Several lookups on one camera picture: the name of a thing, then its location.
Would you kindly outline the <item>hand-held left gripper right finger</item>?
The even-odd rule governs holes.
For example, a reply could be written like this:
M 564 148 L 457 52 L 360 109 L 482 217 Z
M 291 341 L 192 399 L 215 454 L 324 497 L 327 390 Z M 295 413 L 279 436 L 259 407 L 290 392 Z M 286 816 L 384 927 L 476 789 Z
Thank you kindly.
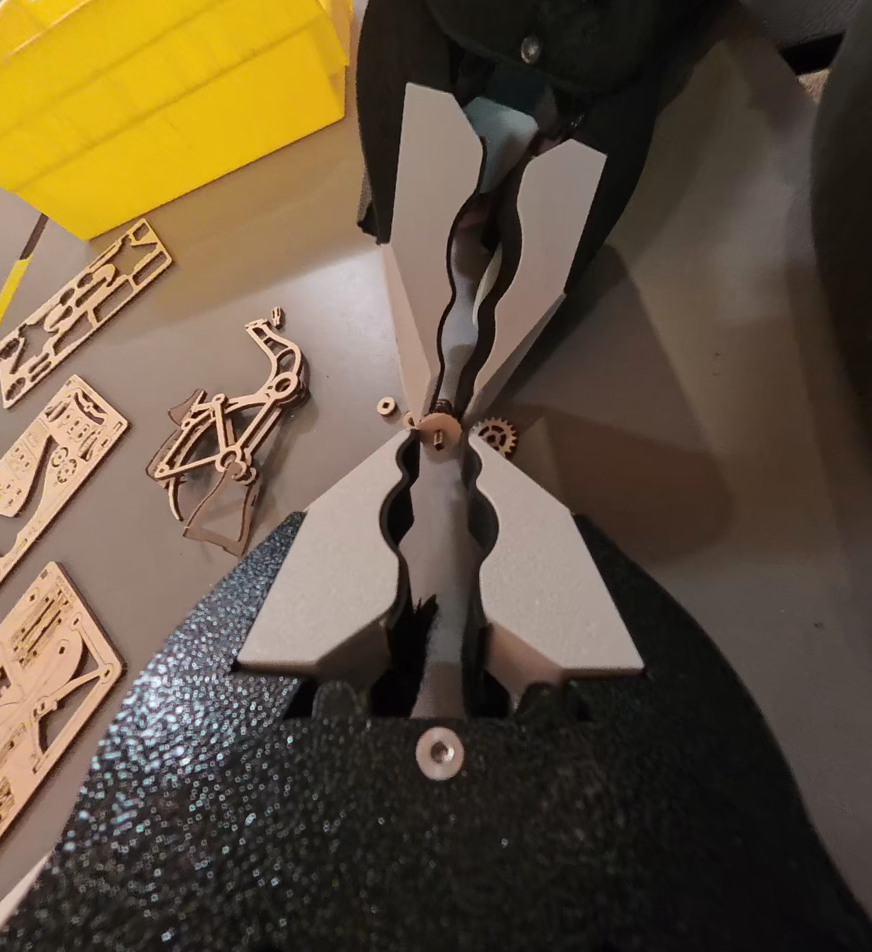
M 465 632 L 465 696 L 497 685 L 638 675 L 644 661 L 572 512 L 472 432 L 467 528 L 478 562 Z

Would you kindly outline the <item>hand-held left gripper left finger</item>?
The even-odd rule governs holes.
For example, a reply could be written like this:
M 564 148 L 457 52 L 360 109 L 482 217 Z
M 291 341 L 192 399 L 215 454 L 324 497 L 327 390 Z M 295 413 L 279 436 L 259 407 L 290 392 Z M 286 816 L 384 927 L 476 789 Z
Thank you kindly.
M 414 523 L 417 430 L 402 430 L 305 511 L 237 656 L 242 669 L 377 681 L 410 602 L 400 543 Z

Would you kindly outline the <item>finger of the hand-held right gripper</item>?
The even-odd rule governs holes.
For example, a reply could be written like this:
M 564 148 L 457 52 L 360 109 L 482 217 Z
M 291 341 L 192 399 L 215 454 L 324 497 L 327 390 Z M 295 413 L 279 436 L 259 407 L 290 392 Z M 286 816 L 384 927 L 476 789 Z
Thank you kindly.
M 390 238 L 382 261 L 411 413 L 438 398 L 442 327 L 456 298 L 454 232 L 477 193 L 482 140 L 450 92 L 406 86 Z
M 465 417 L 488 409 L 565 298 L 606 156 L 567 139 L 530 158 L 503 201 L 500 244 L 478 287 Z

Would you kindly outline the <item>wooden gear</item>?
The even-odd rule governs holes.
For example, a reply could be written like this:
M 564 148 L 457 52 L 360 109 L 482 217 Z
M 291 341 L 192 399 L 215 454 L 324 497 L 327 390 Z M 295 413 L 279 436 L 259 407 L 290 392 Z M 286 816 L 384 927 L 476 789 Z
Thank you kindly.
M 471 427 L 470 433 L 506 459 L 511 459 L 517 450 L 519 434 L 507 419 L 497 416 L 481 419 Z

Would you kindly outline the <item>wooden model frame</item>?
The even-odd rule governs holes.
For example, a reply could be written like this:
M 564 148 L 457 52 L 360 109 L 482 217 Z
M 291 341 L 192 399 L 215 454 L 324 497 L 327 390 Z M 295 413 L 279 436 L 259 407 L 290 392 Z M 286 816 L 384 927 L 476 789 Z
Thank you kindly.
M 241 396 L 209 394 L 196 389 L 168 411 L 175 430 L 152 457 L 146 474 L 168 497 L 182 535 L 214 544 L 239 557 L 247 549 L 251 521 L 261 491 L 255 455 L 286 415 L 309 399 L 309 367 L 300 347 L 284 336 L 286 313 L 273 308 L 270 316 L 244 326 L 268 360 L 263 384 Z M 208 470 L 215 480 L 204 498 L 185 516 L 180 489 L 187 479 Z M 209 525 L 211 508 L 229 489 L 239 489 L 239 531 L 229 538 Z

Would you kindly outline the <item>wooden gear axle assembly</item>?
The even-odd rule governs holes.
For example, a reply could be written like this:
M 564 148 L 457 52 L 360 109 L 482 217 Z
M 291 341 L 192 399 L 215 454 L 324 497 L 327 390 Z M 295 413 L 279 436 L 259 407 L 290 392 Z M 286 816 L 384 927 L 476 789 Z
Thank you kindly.
M 462 424 L 446 399 L 438 399 L 434 410 L 420 418 L 407 411 L 403 415 L 405 428 L 418 432 L 420 442 L 436 453 L 455 449 L 462 438 Z

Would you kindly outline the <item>wooden parts sheet curved cutout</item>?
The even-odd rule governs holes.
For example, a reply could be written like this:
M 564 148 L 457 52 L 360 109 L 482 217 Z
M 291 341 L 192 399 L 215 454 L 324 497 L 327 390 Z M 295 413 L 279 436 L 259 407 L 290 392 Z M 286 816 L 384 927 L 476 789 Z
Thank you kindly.
M 0 553 L 0 587 L 46 533 L 129 428 L 119 411 L 81 377 L 69 377 L 0 458 L 0 517 L 21 520 Z

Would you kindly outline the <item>wooden parts sheet slotted strips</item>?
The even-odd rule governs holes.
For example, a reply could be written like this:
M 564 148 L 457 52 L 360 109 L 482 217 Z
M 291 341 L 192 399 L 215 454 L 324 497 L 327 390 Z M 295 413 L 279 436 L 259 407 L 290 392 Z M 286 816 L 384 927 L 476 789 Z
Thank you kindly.
M 48 563 L 0 625 L 0 840 L 123 672 L 71 578 Z

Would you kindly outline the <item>emptied wooden parts sheet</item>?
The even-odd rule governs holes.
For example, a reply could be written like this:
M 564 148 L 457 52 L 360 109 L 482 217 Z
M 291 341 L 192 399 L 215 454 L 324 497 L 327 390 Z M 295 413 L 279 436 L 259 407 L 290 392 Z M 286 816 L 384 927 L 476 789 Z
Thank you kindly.
M 0 397 L 13 408 L 173 265 L 140 218 L 0 340 Z

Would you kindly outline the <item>person's right hand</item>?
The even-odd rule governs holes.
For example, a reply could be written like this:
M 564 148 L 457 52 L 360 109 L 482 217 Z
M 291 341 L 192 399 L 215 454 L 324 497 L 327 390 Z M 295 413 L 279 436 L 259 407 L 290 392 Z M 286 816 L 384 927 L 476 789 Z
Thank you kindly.
M 493 224 L 490 195 L 480 195 L 466 208 L 460 221 L 462 248 L 468 257 L 491 256 L 498 237 Z

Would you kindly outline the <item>yellow plastic bin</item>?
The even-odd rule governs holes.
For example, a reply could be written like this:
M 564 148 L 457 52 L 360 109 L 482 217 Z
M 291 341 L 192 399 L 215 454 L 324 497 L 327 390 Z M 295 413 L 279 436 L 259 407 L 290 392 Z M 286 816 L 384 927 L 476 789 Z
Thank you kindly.
M 0 5 L 0 186 L 88 240 L 340 121 L 349 1 Z

